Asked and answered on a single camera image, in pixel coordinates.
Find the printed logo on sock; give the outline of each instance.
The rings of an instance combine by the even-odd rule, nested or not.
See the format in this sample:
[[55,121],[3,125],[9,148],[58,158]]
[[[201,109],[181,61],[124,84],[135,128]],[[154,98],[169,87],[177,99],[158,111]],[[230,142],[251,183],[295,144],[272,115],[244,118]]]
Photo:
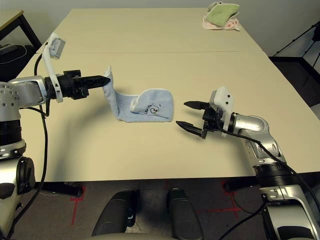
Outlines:
[[144,110],[145,115],[157,115],[160,108],[154,104],[149,104],[148,107]]

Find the white wall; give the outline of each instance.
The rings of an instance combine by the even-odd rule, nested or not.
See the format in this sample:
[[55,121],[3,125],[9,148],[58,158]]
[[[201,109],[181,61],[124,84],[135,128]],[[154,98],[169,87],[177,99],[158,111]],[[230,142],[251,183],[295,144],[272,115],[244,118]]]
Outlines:
[[[23,9],[24,16],[44,42],[72,8],[205,8],[213,0],[0,0],[0,9]],[[239,20],[252,38],[269,55],[320,20],[320,0],[229,0],[240,5]],[[312,43],[313,31],[292,44],[279,56],[302,56]],[[28,43],[16,29],[0,43]],[[312,65],[320,43],[305,59]],[[315,66],[320,72],[320,61]]]

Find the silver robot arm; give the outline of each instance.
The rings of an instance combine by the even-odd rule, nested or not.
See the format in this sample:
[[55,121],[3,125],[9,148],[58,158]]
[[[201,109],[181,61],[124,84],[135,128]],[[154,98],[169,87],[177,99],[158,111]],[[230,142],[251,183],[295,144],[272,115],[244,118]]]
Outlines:
[[[286,162],[279,145],[270,135],[268,123],[261,117],[235,115],[232,132],[260,141],[277,159]],[[279,240],[320,239],[319,225],[291,173],[270,158],[257,143],[245,140],[244,147],[261,186],[261,195],[268,202],[262,211],[267,236]]]
[[[176,123],[203,139],[208,132],[223,132],[257,140],[279,161],[286,159],[275,139],[270,135],[268,123],[258,116],[244,116],[232,113],[234,98],[220,87],[211,95],[209,102],[188,101],[184,105],[204,110],[203,129],[191,123]],[[273,160],[256,142],[244,141],[256,178],[260,184],[264,229],[268,239],[320,239],[319,225],[310,209],[307,199],[296,184],[291,171],[281,162]]]
[[[56,77],[61,95],[75,100],[87,97],[88,89],[103,87],[110,81],[104,76],[81,77],[80,70],[63,73]],[[12,234],[21,195],[35,185],[34,163],[23,156],[26,143],[21,135],[20,109],[49,106],[50,99],[56,98],[50,77],[31,76],[0,82],[0,239]]]

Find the table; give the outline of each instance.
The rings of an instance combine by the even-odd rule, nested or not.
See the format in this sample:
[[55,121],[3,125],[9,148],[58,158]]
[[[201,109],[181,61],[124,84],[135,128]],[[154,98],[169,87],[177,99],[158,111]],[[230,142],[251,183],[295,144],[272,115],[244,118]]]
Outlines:
[[31,44],[37,50],[41,47],[41,42],[32,30],[28,21],[24,17],[23,10],[1,10],[0,11],[0,40],[5,38],[15,28],[21,27]]
[[245,29],[202,28],[206,8],[72,9],[54,30],[63,53],[261,51]]
[[[39,54],[19,77],[32,76]],[[102,75],[112,65],[115,89],[139,94],[165,88],[174,98],[174,116],[166,123],[117,120],[100,88],[84,99],[52,101],[46,181],[100,181],[252,176],[241,140],[220,133],[207,139],[181,129],[175,121],[202,127],[202,111],[183,105],[208,101],[224,85],[235,97],[234,110],[266,119],[288,164],[297,172],[320,171],[320,122],[291,84],[262,51],[180,53],[63,53],[57,73],[80,69]],[[46,77],[40,62],[38,74]],[[42,174],[44,133],[38,113],[21,110],[25,156]]]

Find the green towel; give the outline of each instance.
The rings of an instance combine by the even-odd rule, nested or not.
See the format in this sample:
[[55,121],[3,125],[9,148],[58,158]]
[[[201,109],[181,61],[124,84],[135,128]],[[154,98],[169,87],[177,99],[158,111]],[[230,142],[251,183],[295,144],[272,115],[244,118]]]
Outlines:
[[228,19],[238,12],[239,8],[238,4],[214,2],[209,6],[209,12],[205,16],[205,20],[223,27]]

